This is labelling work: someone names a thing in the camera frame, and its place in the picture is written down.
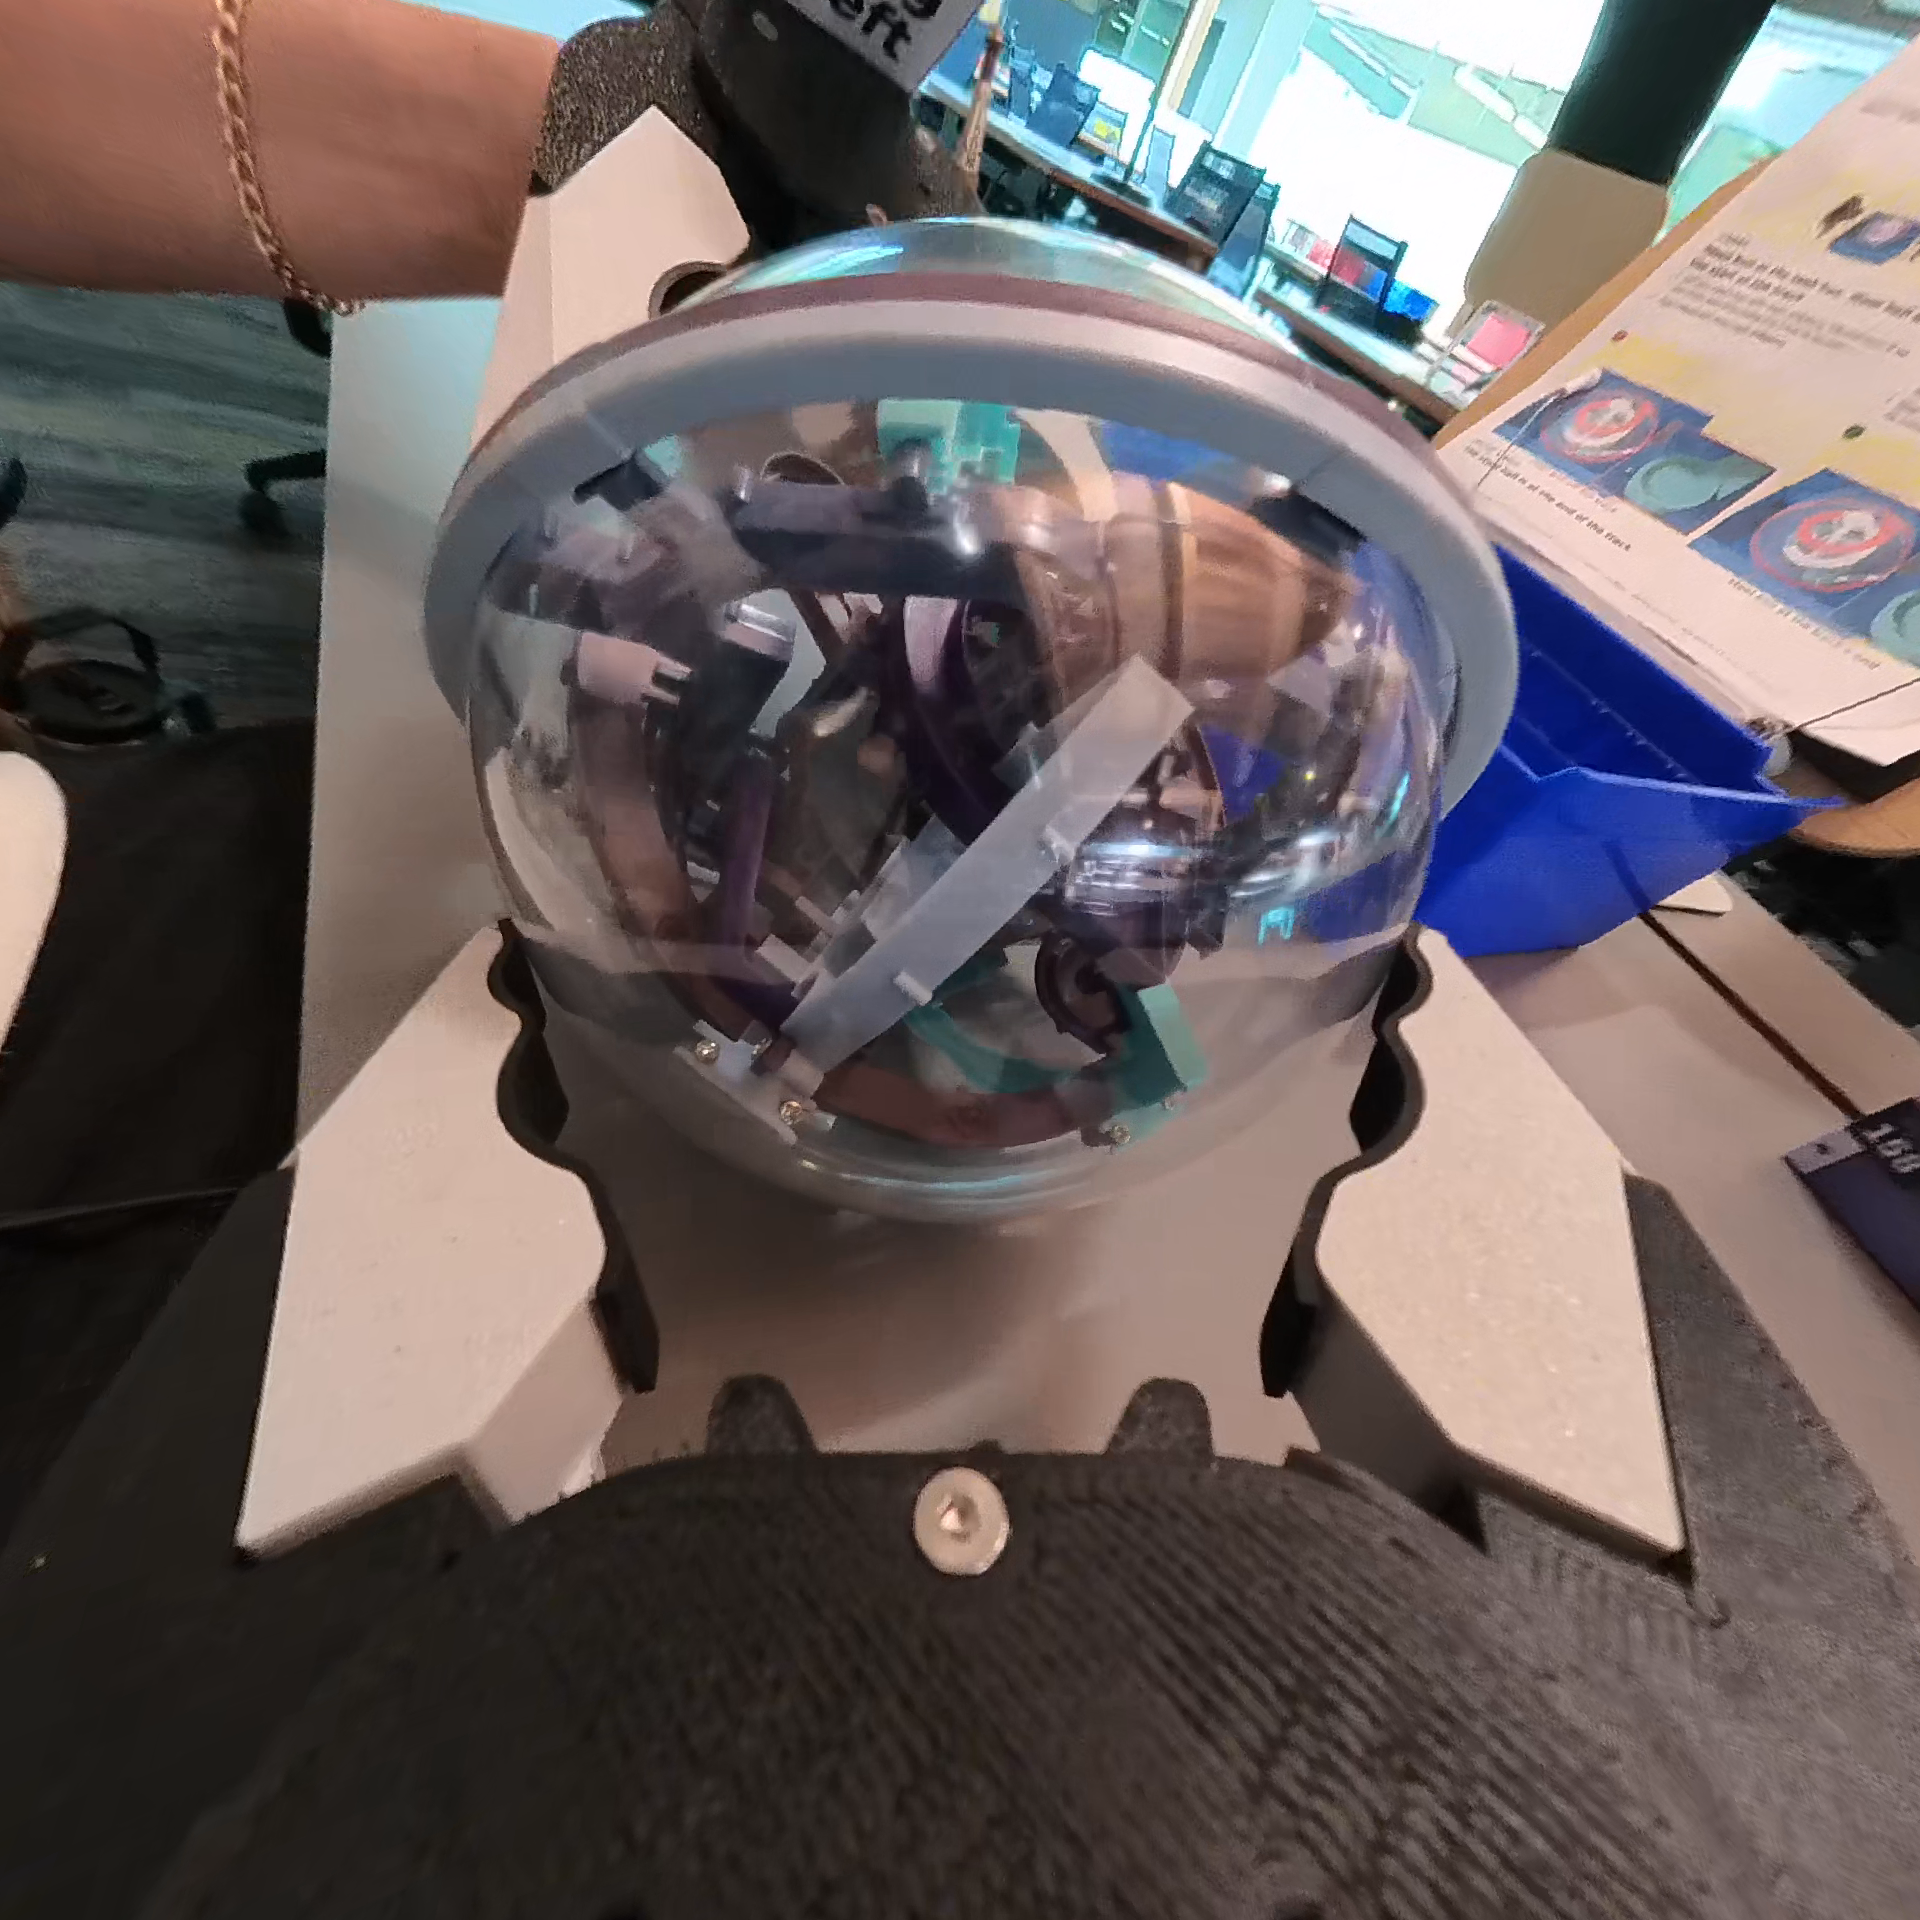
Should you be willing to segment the blue plastic bin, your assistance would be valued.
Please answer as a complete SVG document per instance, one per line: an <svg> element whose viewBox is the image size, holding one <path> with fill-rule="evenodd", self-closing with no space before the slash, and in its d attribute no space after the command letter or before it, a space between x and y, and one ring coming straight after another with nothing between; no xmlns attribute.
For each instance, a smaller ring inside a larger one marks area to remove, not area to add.
<svg viewBox="0 0 1920 1920"><path fill-rule="evenodd" d="M1580 947L1826 808L1766 744L1624 635L1499 552L1517 699L1445 810L1417 922L1462 956Z"/></svg>

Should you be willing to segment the black water bottle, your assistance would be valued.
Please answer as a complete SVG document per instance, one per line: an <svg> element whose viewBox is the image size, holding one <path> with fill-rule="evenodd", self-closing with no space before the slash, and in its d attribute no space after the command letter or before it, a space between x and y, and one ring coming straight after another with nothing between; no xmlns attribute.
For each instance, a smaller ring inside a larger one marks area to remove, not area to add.
<svg viewBox="0 0 1920 1920"><path fill-rule="evenodd" d="M91 604L3 626L3 718L74 750L217 732L208 699L163 669L155 636Z"/></svg>

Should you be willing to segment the group of black office chairs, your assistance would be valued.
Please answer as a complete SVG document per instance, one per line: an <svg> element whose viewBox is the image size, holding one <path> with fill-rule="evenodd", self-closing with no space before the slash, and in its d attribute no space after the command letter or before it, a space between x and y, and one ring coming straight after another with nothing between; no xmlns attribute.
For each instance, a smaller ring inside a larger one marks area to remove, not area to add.
<svg viewBox="0 0 1920 1920"><path fill-rule="evenodd" d="M1148 74L1087 49L1053 66L1069 92L1091 92L1071 135L1124 178L1148 182L1152 155L1171 155L1171 211L1220 235L1259 178L1277 183L1277 244L1301 259L1284 276L1307 293L1327 273L1358 296L1361 327L1404 346L1441 315L1440 251L1417 250L1414 188L1440 188L1440 163L1417 159L1428 137L1380 112L1325 55L1301 52L1245 154L1220 147L1180 112L1150 105Z"/></svg>

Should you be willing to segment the person's left forearm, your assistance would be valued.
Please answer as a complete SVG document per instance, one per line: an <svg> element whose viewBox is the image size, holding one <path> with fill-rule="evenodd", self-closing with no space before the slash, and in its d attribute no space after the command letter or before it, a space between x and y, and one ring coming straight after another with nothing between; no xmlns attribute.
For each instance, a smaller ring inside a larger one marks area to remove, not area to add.
<svg viewBox="0 0 1920 1920"><path fill-rule="evenodd" d="M3 276L495 296L554 61L423 3L3 3Z"/></svg>

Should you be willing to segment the black toy packaging box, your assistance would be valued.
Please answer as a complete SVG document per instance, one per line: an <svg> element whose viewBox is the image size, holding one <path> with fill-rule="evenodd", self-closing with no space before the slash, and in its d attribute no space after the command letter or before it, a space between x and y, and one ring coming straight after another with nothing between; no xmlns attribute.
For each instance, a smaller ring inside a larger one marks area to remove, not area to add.
<svg viewBox="0 0 1920 1920"><path fill-rule="evenodd" d="M1784 1165L1917 1307L1917 1095L1790 1148Z"/></svg>

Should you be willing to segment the rows of wooden office desks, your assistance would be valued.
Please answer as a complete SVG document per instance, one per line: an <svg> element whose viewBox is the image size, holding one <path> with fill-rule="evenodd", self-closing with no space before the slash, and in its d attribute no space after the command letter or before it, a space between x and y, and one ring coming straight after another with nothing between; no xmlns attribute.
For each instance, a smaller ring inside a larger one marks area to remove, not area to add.
<svg viewBox="0 0 1920 1920"><path fill-rule="evenodd" d="M1409 350L1315 302L1301 268L1277 244L1277 183L1259 178L1234 221L1212 235L1171 211L1171 155L1148 159L1148 182L1124 178L1112 159L1080 141L1053 141L1035 117L1018 117L1003 99L990 104L986 147L998 154L990 199L1021 204L1021 218L1087 225L1157 251L1189 273L1202 273L1234 299L1263 330L1297 354L1358 382L1405 416L1420 434L1440 434L1462 408L1460 382L1445 382L1430 350Z"/></svg>

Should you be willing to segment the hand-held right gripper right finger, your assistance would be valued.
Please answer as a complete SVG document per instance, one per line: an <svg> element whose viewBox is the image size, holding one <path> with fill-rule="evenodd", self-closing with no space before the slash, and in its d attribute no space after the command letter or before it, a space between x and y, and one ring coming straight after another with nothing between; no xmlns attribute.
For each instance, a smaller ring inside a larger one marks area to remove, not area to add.
<svg viewBox="0 0 1920 1920"><path fill-rule="evenodd" d="M1259 1327L1315 1441L1409 1503L1684 1553L1629 1165L1435 929L1409 929Z"/></svg>

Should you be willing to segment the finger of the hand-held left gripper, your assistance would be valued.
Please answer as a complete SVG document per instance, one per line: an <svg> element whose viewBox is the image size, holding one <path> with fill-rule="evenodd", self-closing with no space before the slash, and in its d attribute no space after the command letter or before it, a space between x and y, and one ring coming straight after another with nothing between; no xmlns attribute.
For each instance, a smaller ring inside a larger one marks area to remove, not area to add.
<svg viewBox="0 0 1920 1920"><path fill-rule="evenodd" d="M647 377L664 293L729 273L749 250L723 170L662 111L637 117L523 206L492 337L492 428L616 403Z"/></svg>

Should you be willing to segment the printed instruction sheet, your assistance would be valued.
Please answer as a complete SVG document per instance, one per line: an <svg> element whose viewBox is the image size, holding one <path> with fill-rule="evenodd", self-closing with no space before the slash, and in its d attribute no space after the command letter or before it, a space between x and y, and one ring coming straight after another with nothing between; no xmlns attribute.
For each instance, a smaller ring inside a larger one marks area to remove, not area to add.
<svg viewBox="0 0 1920 1920"><path fill-rule="evenodd" d="M1441 439L1478 512L1740 718L1917 753L1917 43Z"/></svg>

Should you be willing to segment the clear plastic maze ball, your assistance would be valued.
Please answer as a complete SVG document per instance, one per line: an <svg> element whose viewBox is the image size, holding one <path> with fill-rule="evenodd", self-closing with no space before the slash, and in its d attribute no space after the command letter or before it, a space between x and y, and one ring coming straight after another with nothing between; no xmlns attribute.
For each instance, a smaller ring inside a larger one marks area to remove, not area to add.
<svg viewBox="0 0 1920 1920"><path fill-rule="evenodd" d="M511 293L428 567L542 996L826 1206L1157 1179L1371 1012L1517 693L1440 455L1081 227Z"/></svg>

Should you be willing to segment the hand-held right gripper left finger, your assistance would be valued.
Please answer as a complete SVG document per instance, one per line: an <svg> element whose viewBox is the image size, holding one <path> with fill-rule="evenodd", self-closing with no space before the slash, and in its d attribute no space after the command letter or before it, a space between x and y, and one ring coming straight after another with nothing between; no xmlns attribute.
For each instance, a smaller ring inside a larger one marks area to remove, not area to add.
<svg viewBox="0 0 1920 1920"><path fill-rule="evenodd" d="M484 926L296 1150L243 1553L436 1479L521 1524L605 1473L660 1333L562 1130L528 947Z"/></svg>

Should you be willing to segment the clear acrylic sign holder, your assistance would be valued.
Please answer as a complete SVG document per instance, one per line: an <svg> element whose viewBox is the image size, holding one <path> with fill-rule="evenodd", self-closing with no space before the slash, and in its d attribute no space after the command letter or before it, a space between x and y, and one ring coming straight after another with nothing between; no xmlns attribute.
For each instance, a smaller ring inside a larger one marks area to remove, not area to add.
<svg viewBox="0 0 1920 1920"><path fill-rule="evenodd" d="M1445 337L1430 382L1453 394L1478 394L1499 382L1543 335L1543 324L1509 302L1485 299Z"/></svg>

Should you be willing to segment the black and beige divider panel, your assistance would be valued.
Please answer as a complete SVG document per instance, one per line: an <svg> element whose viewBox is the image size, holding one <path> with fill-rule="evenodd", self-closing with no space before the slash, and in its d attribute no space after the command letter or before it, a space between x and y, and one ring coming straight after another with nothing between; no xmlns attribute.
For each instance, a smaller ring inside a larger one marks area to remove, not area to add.
<svg viewBox="0 0 1920 1920"><path fill-rule="evenodd" d="M1569 315L1662 230L1670 182L1770 3L1601 3L1540 154L1519 159L1462 305Z"/></svg>

